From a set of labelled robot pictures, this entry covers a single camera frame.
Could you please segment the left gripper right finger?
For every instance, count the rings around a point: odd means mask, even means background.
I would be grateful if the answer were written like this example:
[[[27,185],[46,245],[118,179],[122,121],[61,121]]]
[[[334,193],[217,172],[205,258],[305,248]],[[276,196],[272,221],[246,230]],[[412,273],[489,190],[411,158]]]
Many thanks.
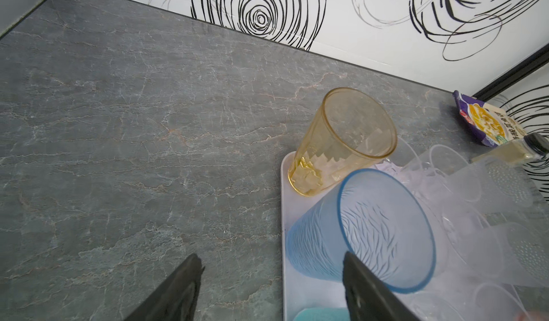
[[[419,320],[361,261],[346,252],[343,285],[351,320]]]

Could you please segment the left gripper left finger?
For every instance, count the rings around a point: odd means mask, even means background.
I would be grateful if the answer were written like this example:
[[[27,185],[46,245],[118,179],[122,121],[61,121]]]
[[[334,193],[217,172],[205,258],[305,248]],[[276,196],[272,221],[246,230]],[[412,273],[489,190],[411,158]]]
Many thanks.
[[[193,320],[203,272],[201,259],[191,254],[125,320]]]

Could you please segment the teal plastic cup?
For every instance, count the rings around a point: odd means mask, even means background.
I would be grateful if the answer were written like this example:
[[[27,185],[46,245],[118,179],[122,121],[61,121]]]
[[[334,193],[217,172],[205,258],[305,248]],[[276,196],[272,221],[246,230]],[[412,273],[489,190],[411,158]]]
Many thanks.
[[[307,308],[300,311],[294,321],[350,321],[347,308]]]

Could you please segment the blue plastic cup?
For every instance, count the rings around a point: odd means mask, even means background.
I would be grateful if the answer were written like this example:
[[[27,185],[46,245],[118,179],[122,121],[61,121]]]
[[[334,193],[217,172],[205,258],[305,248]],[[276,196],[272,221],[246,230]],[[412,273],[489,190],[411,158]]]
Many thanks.
[[[413,194],[374,170],[350,173],[289,229],[287,257],[296,271],[341,281],[346,253],[355,255],[391,291],[423,289],[435,271],[435,237]]]

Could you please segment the lilac plastic tray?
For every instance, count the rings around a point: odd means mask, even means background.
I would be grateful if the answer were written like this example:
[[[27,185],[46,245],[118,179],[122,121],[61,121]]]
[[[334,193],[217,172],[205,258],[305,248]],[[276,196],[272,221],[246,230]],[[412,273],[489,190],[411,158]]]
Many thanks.
[[[454,249],[442,275],[418,292],[400,294],[398,298],[429,292],[448,301],[464,320],[513,320],[526,310],[510,285],[495,284],[476,275],[459,262]],[[307,308],[346,308],[345,289],[341,282],[309,278],[291,265],[283,250],[283,318],[293,320]]]

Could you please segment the frosted dotted glass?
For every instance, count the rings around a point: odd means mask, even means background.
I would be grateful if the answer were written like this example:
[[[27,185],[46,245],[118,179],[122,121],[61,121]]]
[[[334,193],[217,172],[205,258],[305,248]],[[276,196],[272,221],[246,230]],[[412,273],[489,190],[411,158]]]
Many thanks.
[[[547,288],[546,243],[528,228],[515,222],[491,227],[502,246],[503,272],[497,278],[489,279],[509,285]]]
[[[476,161],[446,177],[449,188],[478,212],[514,212],[533,206],[533,196],[516,168],[496,157]]]

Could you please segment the yellow plastic cup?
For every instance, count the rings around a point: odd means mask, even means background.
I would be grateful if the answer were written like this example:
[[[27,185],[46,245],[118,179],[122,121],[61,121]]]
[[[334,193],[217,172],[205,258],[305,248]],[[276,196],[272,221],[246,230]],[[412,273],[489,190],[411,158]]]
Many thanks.
[[[339,87],[324,97],[288,171],[290,185],[311,197],[351,172],[371,167],[397,147],[397,129],[375,99]]]

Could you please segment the clear glass back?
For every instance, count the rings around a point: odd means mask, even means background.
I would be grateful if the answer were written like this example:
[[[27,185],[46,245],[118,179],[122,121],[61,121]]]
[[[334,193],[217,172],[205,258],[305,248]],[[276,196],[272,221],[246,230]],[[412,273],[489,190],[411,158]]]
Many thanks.
[[[494,229],[467,203],[446,205],[440,221],[453,249],[471,269],[487,278],[503,272],[503,251]]]

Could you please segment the clear faceted glass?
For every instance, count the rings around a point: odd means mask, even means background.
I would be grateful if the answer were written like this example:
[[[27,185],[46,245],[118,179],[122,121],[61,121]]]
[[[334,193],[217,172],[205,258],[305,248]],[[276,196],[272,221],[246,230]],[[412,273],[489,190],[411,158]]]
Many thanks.
[[[435,271],[433,273],[433,277],[435,278],[442,275],[447,267],[450,245],[447,243],[446,233],[440,224],[438,213],[433,207],[433,204],[419,190],[413,190],[413,195],[423,208],[433,231],[436,250]]]

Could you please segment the pink plastic cup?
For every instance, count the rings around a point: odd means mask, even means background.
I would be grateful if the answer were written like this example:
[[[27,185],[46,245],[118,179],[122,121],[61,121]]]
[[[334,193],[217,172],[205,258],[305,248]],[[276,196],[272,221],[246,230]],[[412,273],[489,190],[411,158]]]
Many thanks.
[[[548,312],[527,311],[514,317],[514,321],[549,321]]]

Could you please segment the snack bag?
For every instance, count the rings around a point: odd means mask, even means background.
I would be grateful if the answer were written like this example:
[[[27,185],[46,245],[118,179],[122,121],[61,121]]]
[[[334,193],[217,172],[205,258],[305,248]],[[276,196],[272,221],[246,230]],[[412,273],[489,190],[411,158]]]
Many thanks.
[[[503,109],[457,90],[453,92],[453,98],[459,115],[482,145],[495,148],[527,135],[524,128]]]

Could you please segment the small spice jar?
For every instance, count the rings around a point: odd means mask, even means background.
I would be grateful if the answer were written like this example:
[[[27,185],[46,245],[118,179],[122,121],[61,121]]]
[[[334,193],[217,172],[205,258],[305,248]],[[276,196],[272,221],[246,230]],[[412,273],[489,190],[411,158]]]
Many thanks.
[[[509,165],[518,166],[542,160],[547,154],[548,138],[534,132],[495,147],[489,152],[473,158],[470,162],[495,157]]]

